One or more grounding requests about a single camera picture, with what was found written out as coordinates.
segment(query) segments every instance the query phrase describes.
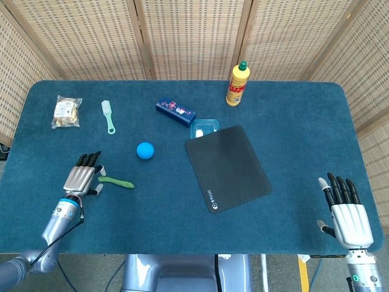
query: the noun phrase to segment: green bottle cap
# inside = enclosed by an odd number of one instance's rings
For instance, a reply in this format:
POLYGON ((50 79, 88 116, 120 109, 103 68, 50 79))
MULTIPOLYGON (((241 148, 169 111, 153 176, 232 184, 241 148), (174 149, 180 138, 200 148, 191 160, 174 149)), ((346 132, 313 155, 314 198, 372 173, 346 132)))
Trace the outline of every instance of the green bottle cap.
POLYGON ((247 69, 247 62, 246 61, 242 61, 240 64, 239 64, 239 70, 240 71, 244 71, 247 69))

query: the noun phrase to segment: plastic bag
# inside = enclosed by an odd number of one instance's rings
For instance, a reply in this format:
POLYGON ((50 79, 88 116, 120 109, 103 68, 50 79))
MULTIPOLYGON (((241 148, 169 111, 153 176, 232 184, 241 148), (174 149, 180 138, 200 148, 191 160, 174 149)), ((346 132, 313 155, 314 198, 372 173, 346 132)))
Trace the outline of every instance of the plastic bag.
POLYGON ((51 127, 53 129, 58 127, 79 127, 78 108, 82 101, 83 99, 58 96, 51 127))

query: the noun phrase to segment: blue ball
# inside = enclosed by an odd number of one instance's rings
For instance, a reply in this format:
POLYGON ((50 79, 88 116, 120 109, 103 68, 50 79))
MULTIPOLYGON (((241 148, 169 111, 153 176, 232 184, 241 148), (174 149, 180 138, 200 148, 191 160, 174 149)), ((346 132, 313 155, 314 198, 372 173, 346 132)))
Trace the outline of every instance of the blue ball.
POLYGON ((154 154, 154 147, 148 142, 142 142, 136 148, 136 153, 142 159, 150 159, 154 154))

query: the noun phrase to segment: plastic container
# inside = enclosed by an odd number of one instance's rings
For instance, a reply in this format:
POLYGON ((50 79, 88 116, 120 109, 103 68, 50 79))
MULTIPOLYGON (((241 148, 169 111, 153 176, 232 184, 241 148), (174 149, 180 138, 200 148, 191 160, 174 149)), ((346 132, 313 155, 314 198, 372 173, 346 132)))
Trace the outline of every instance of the plastic container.
POLYGON ((190 139, 202 137, 203 135, 219 131, 217 120, 194 120, 190 126, 190 139))
POLYGON ((232 69, 232 76, 229 90, 225 97, 226 102, 230 106, 237 106, 241 102, 243 91, 246 88, 246 83, 250 76, 250 69, 247 67, 247 62, 242 61, 232 69))

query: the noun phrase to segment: mouse pad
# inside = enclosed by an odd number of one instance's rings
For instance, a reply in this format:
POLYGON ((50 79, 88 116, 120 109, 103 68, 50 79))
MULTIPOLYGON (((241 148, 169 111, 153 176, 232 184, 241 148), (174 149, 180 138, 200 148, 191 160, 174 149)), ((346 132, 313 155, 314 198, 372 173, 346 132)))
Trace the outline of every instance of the mouse pad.
POLYGON ((185 148, 211 213, 271 192, 270 183, 241 126, 188 140, 185 148))

